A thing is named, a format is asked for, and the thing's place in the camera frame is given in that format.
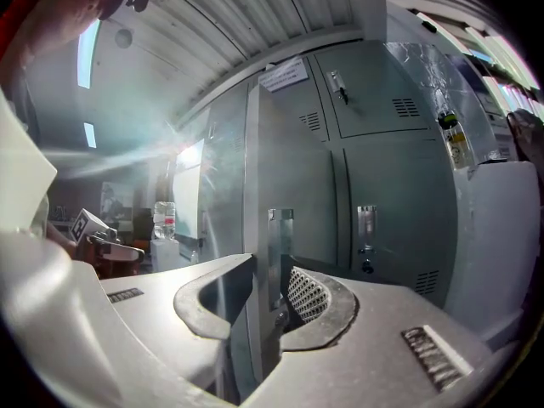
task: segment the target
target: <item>locker handle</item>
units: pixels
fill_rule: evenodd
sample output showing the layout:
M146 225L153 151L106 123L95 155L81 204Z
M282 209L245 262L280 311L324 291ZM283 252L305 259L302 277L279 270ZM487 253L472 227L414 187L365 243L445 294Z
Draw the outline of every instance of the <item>locker handle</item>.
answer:
M348 104L348 94L346 93L346 85L343 82L340 72L337 70L329 71L326 73L327 78L329 79L329 84L331 85L332 92L339 92L339 99L343 99L343 102Z
M374 240L376 239L377 206L358 206L357 221L359 227L359 254L376 252Z
M201 211L201 235L207 236L207 213L206 210Z

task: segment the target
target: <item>gray metal surface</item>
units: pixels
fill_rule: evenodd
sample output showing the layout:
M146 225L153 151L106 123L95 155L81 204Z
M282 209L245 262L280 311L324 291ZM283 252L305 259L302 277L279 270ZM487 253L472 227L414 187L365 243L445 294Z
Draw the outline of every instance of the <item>gray metal surface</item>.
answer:
M258 335L254 332L252 350L260 349L260 343L263 349L277 343L277 337L270 337L281 311L270 312L268 304L268 210L294 211L292 249L296 255L334 264L333 180L330 152L302 122L288 119L264 88L255 87L248 100L243 223L244 252L258 262L259 307L248 308L249 320L259 321L260 326ZM267 358L263 368L271 370L266 364L277 362L277 348Z
M387 50L416 83L436 119L454 111L476 163L500 157L491 125L478 97L457 68L426 44L387 43Z
M252 291L255 261L245 254L221 258L218 264L218 269L181 286L173 307L197 336L227 341Z
M360 40L363 32L353 25L340 25L330 29L313 31L307 35L295 37L292 40L270 48L266 52L257 54L247 62L238 65L235 69L219 78L199 96L199 100L188 110L178 114L178 127L185 125L212 103L219 95L225 93L237 83L246 80L263 71L267 64L280 62L295 55L301 55L309 50L326 47L335 43Z
M200 261L242 253L242 193L245 168L247 82L210 105L202 152L199 215Z
M327 83L342 138L428 128L415 89L405 82L380 42L329 48L315 57L323 75L338 71L346 85L347 104Z
M212 21L246 59L289 38L327 27L354 24L368 35L379 34L380 27L385 31L385 0L368 0L367 7L360 0L181 1ZM373 13L365 10L368 6Z
M232 406L191 384L180 367L167 364L167 357L182 357L187 363L187 377L194 376L206 369L202 365L207 361L214 364L217 360L217 341L209 341L205 348L200 344L201 349L195 350L191 344L196 340L184 337L190 331L173 309L178 325L168 326L166 307L157 307L158 302L151 301L153 314L159 319L153 320L145 309L144 314L133 314L141 322L140 329L145 326L154 334L156 345L170 348L167 355L157 355L153 343L145 343L134 334L134 325L120 319L117 312L130 308L131 303L132 310L142 309L139 300L150 293L146 287L140 284L144 295L117 303L114 308L93 267L72 262L53 242L2 233L0 248L3 320L28 364L63 405ZM190 279L196 271L185 273ZM115 281L120 285L124 281L125 286L131 284L130 278ZM161 279L160 289L171 304L168 279ZM177 283L175 276L170 280ZM122 288L114 287L112 292L118 290ZM178 337L178 342L168 343L169 337Z
M281 336L280 351L331 345L355 317L357 304L353 293L344 284L318 272L296 267L289 272L287 296L304 325Z
M281 304L281 258L292 253L293 212L289 208L269 209L269 307Z
M243 406L405 408L427 402L433 406L439 393L400 335L414 326L431 326L474 369L489 364L487 347L409 289L337 281L350 289L360 304L349 329L330 348L284 352L279 365ZM496 369L473 372L452 390L491 371ZM303 388L300 379L304 380ZM452 399L458 402L463 395L456 392Z
M308 79L272 93L278 107L288 119L304 122L311 133L320 141L329 139L320 97L315 86L315 77L308 58L303 58Z
M138 288L144 293L112 306L146 349L201 388L213 383L215 365L224 346L219 340L196 336L176 314L173 299L181 286L220 268L224 262L217 260L157 274L101 281L106 293L127 288Z
M445 311L497 349L515 337L535 270L536 171L509 161L463 168L454 179L459 233Z
M457 234L455 187L442 150L436 140L387 141L378 135L353 138L344 146L355 244L357 206L379 207L370 276L420 291L425 274L439 271L421 291L438 306L450 284ZM353 269L364 270L367 255L358 249L352 248Z
M377 234L377 206L357 206L357 227L359 236L357 252L373 252Z

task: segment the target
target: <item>wall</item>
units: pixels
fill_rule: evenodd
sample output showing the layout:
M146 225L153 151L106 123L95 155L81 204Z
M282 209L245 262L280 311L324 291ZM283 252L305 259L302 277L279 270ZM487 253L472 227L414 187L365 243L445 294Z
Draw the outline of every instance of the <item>wall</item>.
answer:
M67 215L75 217L82 208L99 216L102 183L110 181L134 187L133 207L144 207L143 195L148 182L148 169L144 164L113 169L90 177L57 178L49 188L49 206L65 206Z

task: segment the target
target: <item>ventilation slot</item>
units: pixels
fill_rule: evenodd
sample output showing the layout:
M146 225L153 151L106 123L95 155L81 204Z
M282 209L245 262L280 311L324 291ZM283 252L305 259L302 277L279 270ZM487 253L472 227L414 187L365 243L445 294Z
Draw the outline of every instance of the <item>ventilation slot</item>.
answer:
M236 138L230 143L230 148L235 153L239 153L240 151L244 149L244 139L241 136L239 136L238 138Z
M419 116L419 112L412 99L394 99L393 106L401 118Z
M317 115L317 112L299 116L298 119L306 124L312 132L316 132L321 129L320 118Z
M320 317L329 305L326 289L296 269L291 272L287 296L304 323Z
M436 283L438 282L439 271L433 270L432 272L425 272L419 274L416 279L416 293L420 295L428 295L436 290Z

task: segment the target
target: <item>metal locker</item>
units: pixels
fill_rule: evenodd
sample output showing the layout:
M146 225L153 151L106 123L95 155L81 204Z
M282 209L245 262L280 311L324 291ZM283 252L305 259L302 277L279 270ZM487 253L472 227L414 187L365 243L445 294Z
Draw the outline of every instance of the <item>metal locker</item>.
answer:
M338 255L349 254L351 269L369 280L408 286L442 306L456 254L456 193L424 98L382 43L340 45L315 58L323 108L331 111L327 145L337 159L337 193L349 198L348 207L337 202L338 228L349 224L343 231L351 235L349 243L342 241L348 252L339 249ZM327 75L333 71L340 75L336 86ZM335 92L341 86L347 104ZM358 218L364 206L377 210L369 214L377 221L372 243L360 238L368 226L368 219ZM362 252L365 244L370 249Z
M352 267L445 301L456 256L456 200L436 140L353 139L344 147L352 213ZM361 252L357 208L376 207L372 252Z
M200 261L241 253L247 82L213 101L198 197Z
M329 132L323 116L320 96L315 85L314 73L307 58L303 58L303 63L308 78L271 93L272 98L288 118L303 122L317 139L325 142L329 140Z
M381 42L357 42L315 54L342 138L427 129L416 91ZM347 104L331 78L340 77Z

